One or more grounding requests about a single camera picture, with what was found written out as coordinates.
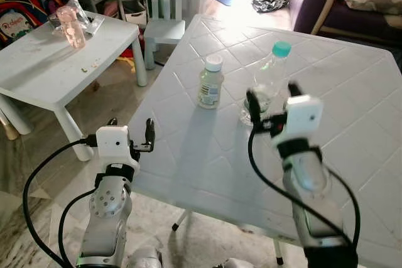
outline teal bottle cap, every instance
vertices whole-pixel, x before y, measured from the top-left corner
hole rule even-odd
[[[278,41],[274,44],[274,47],[272,47],[272,53],[280,58],[288,56],[290,50],[291,45],[284,41]]]

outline small medicine bottle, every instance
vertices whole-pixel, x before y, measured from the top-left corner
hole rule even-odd
[[[205,69],[200,72],[200,88],[198,90],[198,105],[206,109],[218,107],[220,88],[224,81],[221,72],[223,59],[219,55],[209,55]]]

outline purple sofa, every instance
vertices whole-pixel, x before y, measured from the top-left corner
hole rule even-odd
[[[402,29],[383,15],[349,9],[337,0],[290,0],[294,31],[322,36],[348,36],[383,43],[402,43]]]

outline tiled table surface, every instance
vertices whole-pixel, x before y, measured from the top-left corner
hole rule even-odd
[[[291,204],[252,171],[247,157],[251,129],[239,122],[253,70],[278,40],[292,44],[288,78],[324,101],[313,142],[357,194],[361,264],[400,267],[402,76],[384,50],[197,15],[129,123],[132,138],[142,142],[146,118],[156,122],[155,150],[142,155],[134,189],[229,222],[264,228],[272,237],[297,244]],[[211,53],[224,59],[217,110],[196,105],[198,74]],[[287,97],[284,88],[270,110],[281,110]],[[282,185],[280,159],[268,135],[256,137],[254,152],[265,175]],[[352,236],[353,207],[335,182],[333,196]]]

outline white bottle cap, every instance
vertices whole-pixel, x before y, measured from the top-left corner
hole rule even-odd
[[[218,72],[222,68],[223,62],[220,55],[209,55],[205,62],[205,69],[210,72]]]

